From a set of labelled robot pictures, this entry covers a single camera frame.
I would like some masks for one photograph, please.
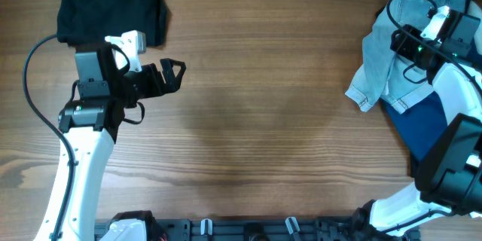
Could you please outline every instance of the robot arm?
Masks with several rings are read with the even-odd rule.
[[[145,52],[145,36],[141,32],[127,32],[121,37],[106,37],[105,40],[110,42],[76,48],[79,75],[76,84],[80,99],[73,100],[72,97],[59,114],[59,130],[75,155],[72,190],[59,235],[53,236],[69,178],[69,156],[61,144],[59,167],[44,220],[35,238],[37,241],[93,240],[100,185],[114,149],[118,127],[123,121],[140,123],[125,119],[124,109],[139,104],[143,116],[140,99],[174,93],[181,86],[186,69],[184,63],[162,59],[163,75],[154,64],[141,66],[139,54]],[[173,66],[181,66],[177,75]],[[120,232],[126,237],[124,239],[131,240],[129,232],[139,239],[147,239],[147,222],[153,218],[146,214],[143,218],[134,219],[127,230],[114,230],[113,224],[113,231],[105,236],[106,240],[120,240]]]
[[[442,7],[432,14],[432,21],[423,32],[412,26],[404,29],[444,53],[465,57],[479,23],[478,18]],[[378,232],[403,236],[405,231],[434,218],[466,214],[478,217],[477,212],[482,211],[482,98],[474,82],[454,64],[424,50],[402,32],[392,36],[392,49],[427,70],[449,127],[419,165],[414,183],[390,198],[373,202],[370,225]],[[475,63],[460,60],[460,65],[480,86],[482,75]]]

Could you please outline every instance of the black cloth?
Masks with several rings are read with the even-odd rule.
[[[164,42],[166,15],[163,0],[62,0],[58,40],[73,46],[139,30],[148,46],[158,46]]]

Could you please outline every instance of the light blue denim shirt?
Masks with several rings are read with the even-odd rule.
[[[435,0],[439,7],[448,5],[464,11],[465,0]],[[423,30],[430,19],[426,14],[431,4],[426,0],[394,0],[390,11],[400,25],[410,24]],[[412,62],[397,56],[390,50],[391,35],[396,30],[386,15],[386,9],[378,16],[372,33],[363,39],[363,65],[345,93],[358,103],[362,111],[368,111],[379,98],[387,101],[398,113],[425,99],[433,88],[427,82],[413,84],[406,80],[403,71]],[[414,68],[406,73],[412,81],[425,78],[423,70]]]

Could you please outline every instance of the wooden table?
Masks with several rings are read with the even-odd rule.
[[[381,108],[362,113],[344,95],[387,0],[165,1],[167,43],[142,63],[170,57],[188,70],[179,92],[145,101],[142,125],[120,127],[98,218],[349,215],[412,181]],[[56,172],[58,139],[26,104],[21,71],[35,42],[55,33],[59,3],[0,0],[1,240],[33,238]],[[51,121],[76,78],[65,44],[33,57],[29,89]],[[481,233],[467,218],[423,226],[424,240]]]

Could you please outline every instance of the black cable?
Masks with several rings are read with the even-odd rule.
[[[430,2],[434,9],[437,10],[438,9],[438,6],[437,4],[435,3],[435,1],[433,0],[427,0],[428,2]],[[414,41],[420,43],[421,45],[423,45],[424,47],[430,49],[431,51],[433,51],[434,53],[436,53],[437,55],[445,58],[449,63],[453,64],[455,67],[457,67],[458,70],[460,70],[464,76],[467,77],[467,79],[470,80],[470,82],[474,85],[475,89],[477,90],[477,92],[479,92],[479,95],[480,97],[482,97],[482,89],[480,88],[479,84],[477,84],[476,80],[474,79],[473,76],[471,76],[463,67],[461,67],[460,64],[458,64],[458,62],[452,58],[451,56],[448,56],[446,55],[445,53],[442,53],[439,49],[431,46],[430,44],[422,41],[421,39],[415,37],[414,35],[410,34],[407,30],[403,29],[396,21],[395,19],[393,19],[392,17],[392,14],[390,13],[390,5],[391,3],[393,2],[393,0],[389,0],[389,2],[386,4],[386,13],[389,17],[389,19],[392,21],[392,23],[399,29],[401,30],[405,35],[407,35],[408,37],[412,38]]]
[[[50,238],[53,241],[57,241],[59,238],[59,232],[60,228],[62,227],[64,215],[66,213],[66,207],[69,202],[70,198],[70,193],[72,191],[72,185],[73,185],[73,179],[74,179],[74,166],[75,166],[75,156],[74,156],[74,151],[72,150],[71,145],[63,136],[63,134],[50,122],[48,119],[40,113],[40,111],[37,109],[37,107],[34,105],[32,99],[30,98],[29,94],[29,88],[27,87],[27,69],[29,67],[30,59],[32,58],[33,53],[46,41],[49,41],[53,38],[56,38],[57,35],[50,35],[43,40],[39,41],[30,51],[29,55],[27,56],[25,60],[25,66],[23,67],[23,92],[25,93],[25,98],[27,102],[30,105],[30,108],[34,111],[34,113],[46,124],[54,133],[55,135],[60,139],[60,141],[65,145],[66,150],[67,150],[67,155],[69,156],[69,177],[67,178],[67,186],[66,186],[66,192],[63,195],[62,199],[62,205],[60,206],[59,210],[59,216],[57,217],[56,223],[55,223],[55,228],[53,229],[53,233],[51,234]]]
[[[405,68],[405,70],[404,70],[404,72],[403,72],[403,75],[404,75],[405,80],[409,81],[409,82],[412,83],[412,84],[421,84],[421,83],[427,81],[427,78],[423,78],[423,79],[420,79],[420,80],[418,80],[418,81],[413,81],[413,80],[411,80],[410,78],[408,78],[408,77],[406,76],[406,73],[407,73],[410,69],[413,69],[415,66],[416,66],[416,64],[414,63],[414,64],[408,66],[407,68]]]
[[[408,227],[408,226],[410,226],[410,225],[412,225],[412,224],[415,224],[415,223],[417,223],[417,222],[419,222],[419,221],[422,221],[422,220],[424,220],[424,219],[426,219],[426,218],[431,218],[433,215],[436,215],[436,214],[444,215],[444,216],[446,216],[446,217],[451,217],[451,216],[454,216],[454,215],[455,215],[455,213],[452,213],[452,212],[451,212],[451,213],[447,213],[447,212],[439,211],[439,210],[433,210],[433,211],[430,210],[430,211],[428,211],[426,214],[421,215],[421,216],[418,217],[418,218],[412,219],[412,220],[409,221],[409,222],[405,222],[405,223],[403,223],[403,224],[399,224],[399,225],[394,226],[394,227],[391,227],[391,228],[389,228],[389,229],[382,230],[381,233],[389,233],[389,232],[394,231],[394,230],[403,229],[403,228]]]
[[[75,80],[74,83],[72,84],[72,94],[70,95],[70,99],[69,99],[69,102],[72,102],[74,100],[74,97],[75,97],[75,88],[77,87],[77,85],[80,83],[80,80]]]
[[[128,118],[124,118],[122,121],[125,121],[128,124],[134,124],[134,125],[141,124],[141,122],[144,120],[145,108],[144,108],[144,105],[141,102],[137,102],[137,104],[141,108],[141,120],[130,120]]]

